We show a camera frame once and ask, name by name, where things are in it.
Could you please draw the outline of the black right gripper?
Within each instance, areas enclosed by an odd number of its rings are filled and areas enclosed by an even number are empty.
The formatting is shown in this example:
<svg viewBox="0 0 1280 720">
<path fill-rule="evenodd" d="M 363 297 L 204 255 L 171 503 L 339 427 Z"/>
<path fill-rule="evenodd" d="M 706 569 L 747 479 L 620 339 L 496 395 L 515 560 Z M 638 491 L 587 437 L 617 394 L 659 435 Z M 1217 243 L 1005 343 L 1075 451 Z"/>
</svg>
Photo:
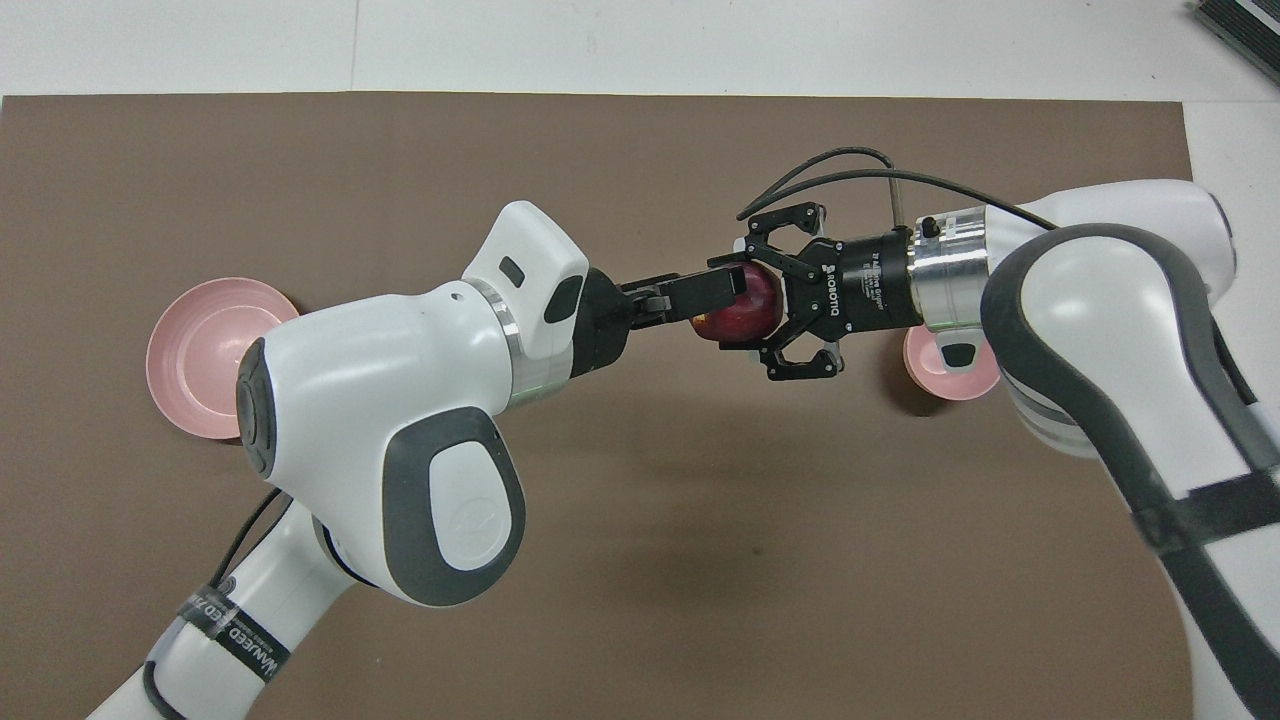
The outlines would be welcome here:
<svg viewBox="0 0 1280 720">
<path fill-rule="evenodd" d="M 783 322 L 754 343 L 769 380 L 833 378 L 844 369 L 844 336 L 920 325 L 908 272 L 908 234 L 891 231 L 859 240 L 820 234 L 826 209 L 817 202 L 758 211 L 733 251 L 707 260 L 710 270 L 733 274 L 737 292 L 780 292 L 799 284 L 799 306 L 783 301 Z M 820 341 L 808 359 L 786 350 L 804 336 Z"/>
</svg>

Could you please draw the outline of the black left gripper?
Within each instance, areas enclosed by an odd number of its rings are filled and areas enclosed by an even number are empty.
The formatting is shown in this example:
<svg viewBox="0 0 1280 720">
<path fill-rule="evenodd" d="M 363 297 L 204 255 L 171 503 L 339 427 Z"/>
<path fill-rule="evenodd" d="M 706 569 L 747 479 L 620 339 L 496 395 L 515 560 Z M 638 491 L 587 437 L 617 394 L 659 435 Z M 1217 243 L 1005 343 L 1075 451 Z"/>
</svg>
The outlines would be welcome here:
<svg viewBox="0 0 1280 720">
<path fill-rule="evenodd" d="M 616 284 L 604 272 L 588 270 L 573 328 L 571 378 L 616 363 L 632 331 L 686 322 L 730 307 L 746 291 L 741 266 L 691 274 L 669 273 Z"/>
</svg>

